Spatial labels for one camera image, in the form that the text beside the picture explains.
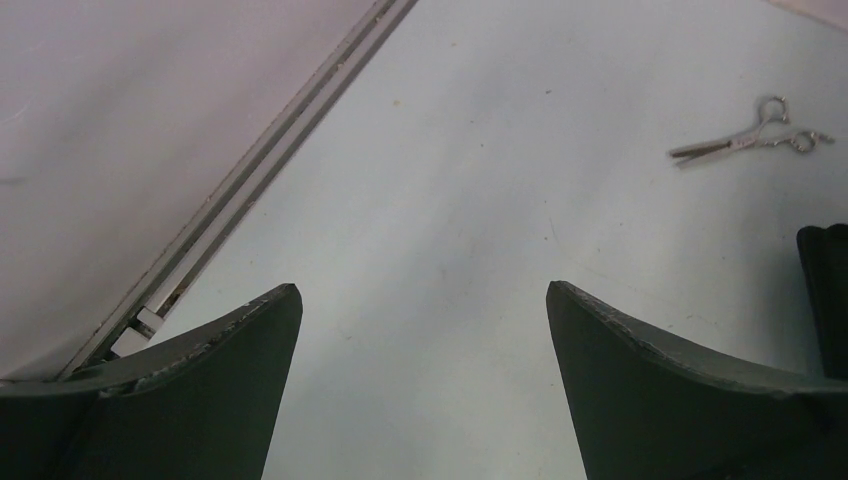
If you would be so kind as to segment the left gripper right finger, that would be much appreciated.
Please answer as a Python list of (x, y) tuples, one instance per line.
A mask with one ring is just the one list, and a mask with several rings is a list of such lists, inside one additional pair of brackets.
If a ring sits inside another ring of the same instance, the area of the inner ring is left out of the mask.
[(590, 479), (843, 479), (847, 385), (756, 364), (565, 281), (546, 294)]

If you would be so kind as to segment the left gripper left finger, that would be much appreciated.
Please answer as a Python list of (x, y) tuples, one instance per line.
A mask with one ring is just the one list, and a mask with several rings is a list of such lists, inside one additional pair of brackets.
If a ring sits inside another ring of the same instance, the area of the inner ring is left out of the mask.
[(127, 357), (3, 387), (2, 477), (260, 478), (302, 314), (283, 284)]

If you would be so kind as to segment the black zippered tool case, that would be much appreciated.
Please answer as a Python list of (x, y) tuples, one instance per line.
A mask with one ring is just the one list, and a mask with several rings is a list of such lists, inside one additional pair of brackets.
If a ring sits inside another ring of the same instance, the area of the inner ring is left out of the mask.
[(806, 226), (796, 235), (824, 375), (847, 378), (847, 226)]

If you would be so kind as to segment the left silver scissors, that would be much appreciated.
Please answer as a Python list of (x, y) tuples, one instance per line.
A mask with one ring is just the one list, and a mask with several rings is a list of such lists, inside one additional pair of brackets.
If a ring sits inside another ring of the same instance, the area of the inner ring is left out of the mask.
[(774, 136), (763, 132), (772, 124), (790, 126), (789, 105), (785, 96), (765, 96), (757, 105), (757, 122), (749, 129), (716, 140), (677, 147), (667, 152), (678, 167), (725, 158), (757, 148), (788, 146), (800, 155), (814, 152), (821, 144), (832, 145), (836, 139), (813, 129), (790, 128)]

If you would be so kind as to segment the left aluminium frame post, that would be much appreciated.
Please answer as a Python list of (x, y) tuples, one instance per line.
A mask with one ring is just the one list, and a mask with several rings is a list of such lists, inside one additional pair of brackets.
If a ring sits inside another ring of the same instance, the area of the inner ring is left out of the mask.
[(58, 373), (113, 355), (128, 329), (149, 341), (311, 132), (414, 7), (377, 1), (274, 119), (191, 221)]

